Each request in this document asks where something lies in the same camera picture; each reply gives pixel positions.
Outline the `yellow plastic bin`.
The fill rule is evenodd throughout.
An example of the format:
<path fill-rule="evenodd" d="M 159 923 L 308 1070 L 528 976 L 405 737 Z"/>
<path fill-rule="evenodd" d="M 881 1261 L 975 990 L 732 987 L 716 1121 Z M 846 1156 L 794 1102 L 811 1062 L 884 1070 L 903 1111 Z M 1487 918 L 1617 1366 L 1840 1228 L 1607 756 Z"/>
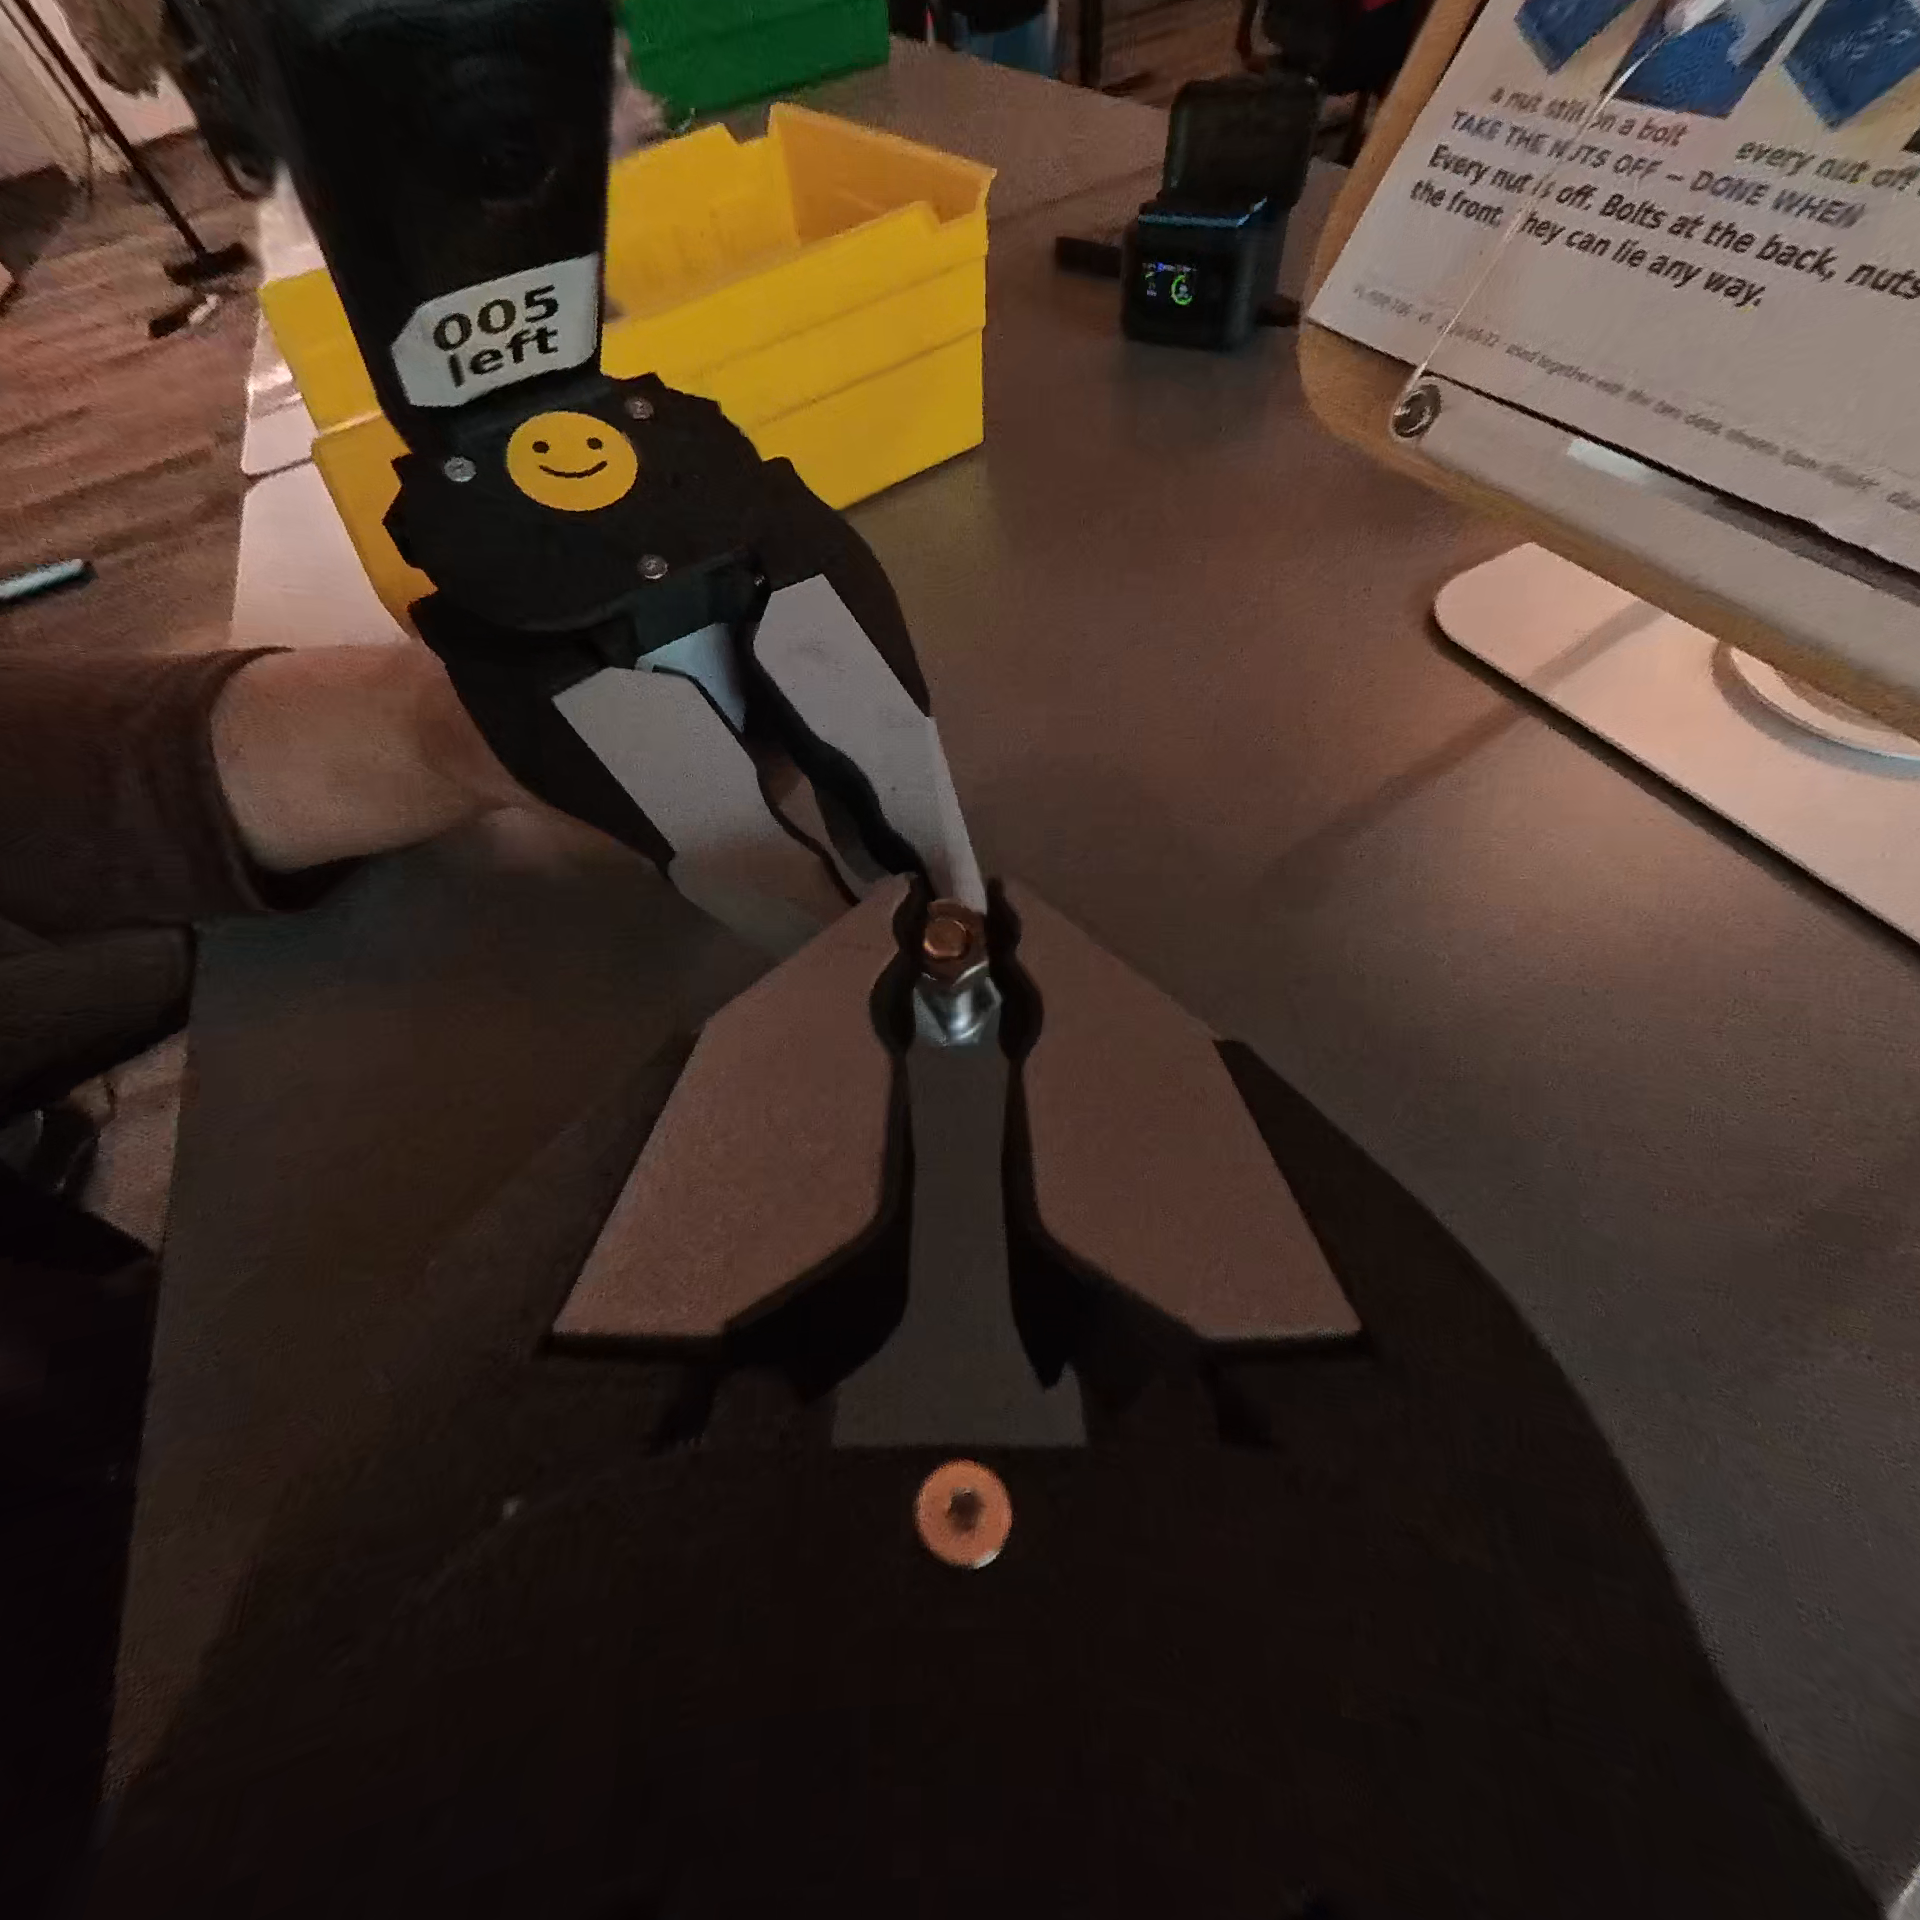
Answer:
<path fill-rule="evenodd" d="M 612 378 L 715 401 L 846 510 L 982 441 L 994 171 L 794 102 L 612 162 L 601 253 L 428 300 L 377 356 L 465 403 L 589 343 Z"/>

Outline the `wooden sign board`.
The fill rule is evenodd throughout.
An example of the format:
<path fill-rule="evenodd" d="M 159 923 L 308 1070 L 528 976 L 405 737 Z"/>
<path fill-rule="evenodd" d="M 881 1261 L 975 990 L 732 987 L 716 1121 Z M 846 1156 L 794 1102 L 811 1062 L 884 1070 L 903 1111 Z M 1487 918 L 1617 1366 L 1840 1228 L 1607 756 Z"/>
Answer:
<path fill-rule="evenodd" d="M 1477 512 L 1724 636 L 1768 636 L 1898 681 L 1917 673 L 1917 572 L 1312 321 L 1388 163 L 1488 4 L 1433 4 L 1329 213 L 1303 369 L 1320 424 Z"/>

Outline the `green plastic bin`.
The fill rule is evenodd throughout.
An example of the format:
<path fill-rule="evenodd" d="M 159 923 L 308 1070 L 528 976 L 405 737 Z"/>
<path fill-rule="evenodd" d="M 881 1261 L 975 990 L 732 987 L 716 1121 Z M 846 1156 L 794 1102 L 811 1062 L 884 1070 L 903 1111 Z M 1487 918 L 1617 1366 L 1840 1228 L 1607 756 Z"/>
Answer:
<path fill-rule="evenodd" d="M 883 66 L 886 2 L 620 2 L 637 88 L 675 116 L 725 112 Z"/>

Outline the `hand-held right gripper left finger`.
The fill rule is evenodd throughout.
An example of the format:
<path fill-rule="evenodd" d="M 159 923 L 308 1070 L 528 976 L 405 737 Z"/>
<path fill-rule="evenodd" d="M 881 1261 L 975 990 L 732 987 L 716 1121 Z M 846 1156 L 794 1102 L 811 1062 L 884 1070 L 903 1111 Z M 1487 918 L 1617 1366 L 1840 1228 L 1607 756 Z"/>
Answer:
<path fill-rule="evenodd" d="M 901 1326 L 920 882 L 702 1026 L 550 1328 L 561 1352 L 759 1368 L 822 1396 Z"/>

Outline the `white stand base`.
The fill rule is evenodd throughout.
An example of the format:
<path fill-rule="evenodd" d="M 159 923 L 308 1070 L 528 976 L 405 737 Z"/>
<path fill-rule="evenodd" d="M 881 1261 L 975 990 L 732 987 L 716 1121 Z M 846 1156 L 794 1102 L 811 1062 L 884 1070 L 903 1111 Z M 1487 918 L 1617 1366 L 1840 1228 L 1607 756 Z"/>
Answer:
<path fill-rule="evenodd" d="M 1433 615 L 1461 652 L 1693 793 L 1823 786 L 1917 799 L 1917 754 L 1815 732 L 1753 689 L 1722 639 L 1541 543 L 1457 573 Z"/>

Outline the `steel bolt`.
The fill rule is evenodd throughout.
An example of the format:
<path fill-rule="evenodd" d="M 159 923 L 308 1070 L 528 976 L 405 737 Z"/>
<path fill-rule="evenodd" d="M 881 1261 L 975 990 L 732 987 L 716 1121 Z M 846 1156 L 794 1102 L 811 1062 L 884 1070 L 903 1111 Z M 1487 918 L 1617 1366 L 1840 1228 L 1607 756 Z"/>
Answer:
<path fill-rule="evenodd" d="M 948 1047 L 979 1044 L 994 1030 L 1001 1007 L 993 952 L 985 967 L 952 985 L 925 977 L 918 952 L 915 1006 L 917 1030 L 929 1044 Z"/>

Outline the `printed paper instruction sheet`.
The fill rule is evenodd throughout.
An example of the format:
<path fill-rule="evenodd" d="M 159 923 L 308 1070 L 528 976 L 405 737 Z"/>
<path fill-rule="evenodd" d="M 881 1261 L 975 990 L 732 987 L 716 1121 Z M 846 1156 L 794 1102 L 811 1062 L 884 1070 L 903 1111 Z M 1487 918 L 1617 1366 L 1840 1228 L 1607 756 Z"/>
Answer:
<path fill-rule="evenodd" d="M 1488 4 L 1310 319 L 1918 556 L 1918 6 Z"/>

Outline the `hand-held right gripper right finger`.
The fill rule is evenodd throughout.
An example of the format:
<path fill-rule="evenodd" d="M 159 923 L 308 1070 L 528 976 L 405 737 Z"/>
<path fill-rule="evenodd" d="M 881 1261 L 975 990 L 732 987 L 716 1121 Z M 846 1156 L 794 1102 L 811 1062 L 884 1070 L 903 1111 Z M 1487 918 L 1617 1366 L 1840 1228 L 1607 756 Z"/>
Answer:
<path fill-rule="evenodd" d="M 1362 1320 L 1249 1102 L 1258 1067 L 1021 882 L 990 888 L 1011 1305 L 1041 1384 L 1131 1404 Z"/>

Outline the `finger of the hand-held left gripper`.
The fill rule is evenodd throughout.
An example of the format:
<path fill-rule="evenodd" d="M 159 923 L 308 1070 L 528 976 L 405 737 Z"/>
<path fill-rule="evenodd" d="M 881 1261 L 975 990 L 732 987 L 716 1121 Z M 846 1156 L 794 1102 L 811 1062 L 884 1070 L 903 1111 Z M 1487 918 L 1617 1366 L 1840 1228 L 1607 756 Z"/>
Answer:
<path fill-rule="evenodd" d="M 989 907 L 940 728 L 826 577 L 779 588 L 750 642 L 788 752 L 834 795 L 872 863 L 938 900 Z"/>
<path fill-rule="evenodd" d="M 668 884 L 753 947 L 797 952 L 861 901 L 801 765 L 698 679 L 608 666 L 554 708 L 664 840 Z"/>

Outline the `person's left forearm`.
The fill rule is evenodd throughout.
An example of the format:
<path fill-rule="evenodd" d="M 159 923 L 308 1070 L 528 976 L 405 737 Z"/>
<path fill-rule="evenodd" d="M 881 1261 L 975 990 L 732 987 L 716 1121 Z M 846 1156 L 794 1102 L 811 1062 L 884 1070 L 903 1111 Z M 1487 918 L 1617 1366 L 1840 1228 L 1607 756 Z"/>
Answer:
<path fill-rule="evenodd" d="M 2 675 L 2 919 L 40 941 L 298 909 L 229 807 L 213 718 L 268 647 L 101 660 L 24 655 Z"/>

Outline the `black device with small screen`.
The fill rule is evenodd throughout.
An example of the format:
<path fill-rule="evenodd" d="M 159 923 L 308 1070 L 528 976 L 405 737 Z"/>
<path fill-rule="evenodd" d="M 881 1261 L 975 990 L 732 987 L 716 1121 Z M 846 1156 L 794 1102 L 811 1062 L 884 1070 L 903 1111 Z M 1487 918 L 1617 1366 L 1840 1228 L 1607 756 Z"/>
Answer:
<path fill-rule="evenodd" d="M 1054 267 L 1115 281 L 1120 331 L 1141 343 L 1224 354 L 1296 323 L 1280 288 L 1284 244 L 1323 107 L 1323 85 L 1298 69 L 1184 84 L 1167 116 L 1161 189 L 1117 240 L 1059 235 Z"/>

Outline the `black tripod stand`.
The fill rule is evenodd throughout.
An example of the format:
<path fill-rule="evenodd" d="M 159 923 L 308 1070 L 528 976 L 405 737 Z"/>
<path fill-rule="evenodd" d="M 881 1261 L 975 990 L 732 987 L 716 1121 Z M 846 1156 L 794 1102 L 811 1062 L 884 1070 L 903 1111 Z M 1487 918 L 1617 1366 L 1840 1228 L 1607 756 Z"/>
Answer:
<path fill-rule="evenodd" d="M 4 2 L 4 19 L 9 26 L 24 32 L 28 46 L 45 53 L 53 72 L 77 102 L 85 128 L 102 135 L 110 152 L 121 156 L 124 169 L 141 187 L 145 197 L 162 213 L 164 222 L 178 237 L 185 251 L 162 264 L 164 276 L 178 293 L 166 308 L 148 318 L 148 336 L 157 342 L 176 338 L 182 331 L 196 330 L 211 321 L 235 296 L 235 281 L 254 264 L 254 255 L 243 241 L 213 246 L 189 218 L 176 199 L 172 187 L 157 173 L 155 166 L 124 131 L 112 110 L 85 76 L 77 57 L 53 29 L 46 18 L 30 2 Z"/>

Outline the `person's left hand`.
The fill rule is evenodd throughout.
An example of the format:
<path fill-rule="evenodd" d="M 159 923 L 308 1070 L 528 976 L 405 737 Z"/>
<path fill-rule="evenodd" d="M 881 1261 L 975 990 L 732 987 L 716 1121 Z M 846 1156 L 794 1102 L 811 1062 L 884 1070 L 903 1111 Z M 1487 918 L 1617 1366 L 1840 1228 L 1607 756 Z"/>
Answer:
<path fill-rule="evenodd" d="M 402 852 L 539 805 L 419 639 L 249 658 L 211 708 L 209 739 L 239 840 L 268 871 Z"/>

